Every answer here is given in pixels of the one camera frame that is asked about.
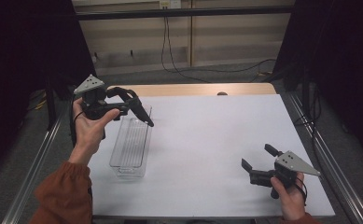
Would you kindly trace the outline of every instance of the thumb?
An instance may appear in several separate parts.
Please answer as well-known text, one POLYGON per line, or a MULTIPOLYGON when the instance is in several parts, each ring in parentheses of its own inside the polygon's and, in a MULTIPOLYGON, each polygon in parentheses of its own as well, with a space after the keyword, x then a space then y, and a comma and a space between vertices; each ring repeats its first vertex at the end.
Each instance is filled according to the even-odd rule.
POLYGON ((283 183, 277 177, 272 177, 271 183, 273 188, 277 191, 277 193, 279 193, 280 200, 282 202, 286 203, 286 201, 290 200, 283 183))
POLYGON ((118 115, 119 115, 119 110, 118 109, 112 109, 110 111, 107 111, 105 113, 105 115, 99 119, 99 123, 100 123, 100 126, 102 126, 103 128, 105 127, 105 125, 113 120, 114 118, 116 118, 118 115))

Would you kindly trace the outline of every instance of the white tabletop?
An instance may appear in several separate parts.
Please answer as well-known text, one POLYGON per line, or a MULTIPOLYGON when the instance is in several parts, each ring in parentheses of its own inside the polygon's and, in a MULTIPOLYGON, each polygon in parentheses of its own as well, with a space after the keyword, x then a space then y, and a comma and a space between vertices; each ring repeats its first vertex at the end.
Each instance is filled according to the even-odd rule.
MULTIPOLYGON (((93 214, 114 217, 281 216, 271 189, 249 183, 241 167, 273 169, 271 144, 311 163, 279 95, 141 97, 152 105, 146 175, 122 179, 109 166, 120 122, 106 127, 106 139, 90 162, 93 214)), ((120 102, 112 98, 108 103, 120 102)), ((334 211, 316 176, 306 175, 306 210, 334 211)))

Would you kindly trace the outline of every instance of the brown sweater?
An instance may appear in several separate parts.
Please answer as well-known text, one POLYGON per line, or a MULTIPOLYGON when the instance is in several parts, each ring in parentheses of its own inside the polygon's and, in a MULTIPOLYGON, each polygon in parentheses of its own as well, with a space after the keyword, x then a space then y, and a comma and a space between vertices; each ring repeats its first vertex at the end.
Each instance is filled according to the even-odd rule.
MULTIPOLYGON (((91 223, 92 202, 88 193, 91 187, 91 170, 85 165, 68 161, 49 175, 35 190, 40 205, 35 211, 31 224, 35 223, 91 223)), ((309 214, 296 221, 281 224, 316 224, 309 214)))

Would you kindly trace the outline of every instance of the electrical cable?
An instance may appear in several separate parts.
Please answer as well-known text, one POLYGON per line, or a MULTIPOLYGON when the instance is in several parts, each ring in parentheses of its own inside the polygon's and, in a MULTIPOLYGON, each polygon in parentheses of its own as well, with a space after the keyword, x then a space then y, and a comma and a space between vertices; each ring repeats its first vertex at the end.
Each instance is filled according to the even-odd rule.
POLYGON ((73 116, 74 116, 74 99, 75 95, 72 94, 71 100, 70 100, 70 110, 68 114, 68 120, 70 123, 70 132, 71 132, 71 141, 73 143, 73 147, 76 145, 77 142, 77 132, 76 132, 76 125, 75 122, 73 122, 73 116))
POLYGON ((301 182, 301 184, 303 185, 303 188, 305 189, 305 191, 303 191, 303 189, 299 185, 297 185, 296 183, 294 183, 294 185, 295 185, 295 188, 297 188, 297 190, 299 190, 300 193, 302 194, 303 201, 305 202, 305 206, 306 206, 307 188, 306 188, 306 185, 303 183, 303 181, 301 179, 299 179, 299 178, 297 178, 297 179, 301 182))
POLYGON ((328 177, 325 174, 325 171, 323 169, 323 165, 321 163, 321 161, 319 160, 318 154, 317 154, 317 149, 316 149, 316 145, 315 145, 315 134, 316 134, 316 122, 319 118, 319 116, 321 115, 321 101, 320 101, 320 94, 319 94, 319 89, 317 87, 317 85, 315 85, 315 89, 314 89, 314 103, 313 103, 313 119, 311 121, 305 122, 305 125, 309 125, 312 128, 312 132, 311 132, 311 144, 312 144, 312 150, 314 153, 314 157, 317 161, 318 166, 320 167, 321 170, 321 175, 324 177, 324 179, 326 180, 326 182, 328 183, 328 186, 330 188, 330 190, 332 191, 333 195, 335 196, 336 200, 338 201, 339 205, 341 206, 344 214, 346 215, 347 219, 349 220, 350 223, 353 223, 352 219, 350 218, 350 216, 348 215, 348 213, 346 212, 346 209, 344 207, 344 205, 341 203, 341 199, 337 193, 337 191, 335 190, 335 188, 332 186, 332 184, 329 182, 328 177), (316 102, 318 102, 318 106, 319 106, 319 113, 318 116, 315 114, 316 112, 316 102))
POLYGON ((74 118, 74 121, 73 121, 73 124, 74 124, 74 125, 76 125, 77 118, 78 118, 81 114, 83 114, 83 113, 85 113, 85 111, 81 111, 81 112, 79 112, 79 113, 76 115, 76 117, 74 118))
POLYGON ((183 75, 176 67, 175 67, 175 61, 173 59, 173 53, 172 53, 172 45, 170 44, 170 28, 169 28, 169 20, 167 17, 164 18, 164 38, 163 38, 163 46, 162 46, 162 49, 161 49, 161 65, 163 67, 163 69, 167 72, 171 72, 171 73, 177 73, 179 74, 181 77, 186 77, 186 78, 189 78, 189 79, 194 79, 194 80, 198 80, 198 81, 201 81, 201 82, 205 82, 205 83, 211 83, 209 81, 206 81, 206 80, 203 80, 203 79, 200 79, 200 78, 197 78, 197 77, 187 77, 185 75, 183 75), (169 50, 170 50, 170 56, 172 58, 172 64, 173 64, 173 68, 175 69, 175 72, 173 71, 170 71, 168 70, 165 66, 164 66, 164 63, 163 63, 163 52, 164 52, 164 44, 166 42, 166 33, 167 33, 167 40, 168 40, 168 44, 169 44, 169 50))
POLYGON ((254 80, 256 80, 259 76, 259 67, 266 62, 275 62, 275 59, 267 59, 264 61, 261 61, 253 66, 247 67, 247 68, 243 68, 243 69, 239 69, 239 70, 215 70, 215 69, 205 69, 205 68, 188 68, 188 69, 179 69, 175 67, 175 62, 174 62, 174 58, 173 58, 173 53, 172 53, 172 45, 171 45, 171 41, 170 41, 170 26, 169 26, 169 21, 168 18, 165 17, 164 18, 164 35, 163 35, 163 45, 162 45, 162 49, 161 49, 161 65, 163 67, 163 69, 169 73, 177 73, 179 75, 181 75, 182 77, 186 77, 186 78, 191 78, 191 79, 195 79, 195 80, 199 80, 202 82, 206 82, 206 83, 210 83, 209 81, 200 79, 200 78, 196 78, 196 77, 187 77, 183 74, 181 74, 181 72, 188 72, 188 71, 196 71, 196 72, 218 72, 218 73, 238 73, 238 72, 245 72, 248 70, 251 70, 255 67, 258 67, 258 74, 249 82, 253 82, 254 80), (163 63, 163 53, 164 53, 164 46, 166 43, 166 36, 167 36, 167 41, 168 41, 168 45, 169 45, 169 50, 170 50, 170 56, 172 59, 172 64, 173 64, 173 68, 175 69, 175 71, 169 70, 164 66, 163 63))

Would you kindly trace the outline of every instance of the clear plastic container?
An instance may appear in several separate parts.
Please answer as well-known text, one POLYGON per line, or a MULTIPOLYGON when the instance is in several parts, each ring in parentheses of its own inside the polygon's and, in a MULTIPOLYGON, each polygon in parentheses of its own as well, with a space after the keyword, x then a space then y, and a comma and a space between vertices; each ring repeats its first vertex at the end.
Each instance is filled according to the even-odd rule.
MULTIPOLYGON (((144 109, 151 117, 150 105, 144 109)), ((117 176, 143 177, 146 173, 149 140, 152 128, 138 119, 132 111, 121 119, 120 129, 110 166, 117 176)))

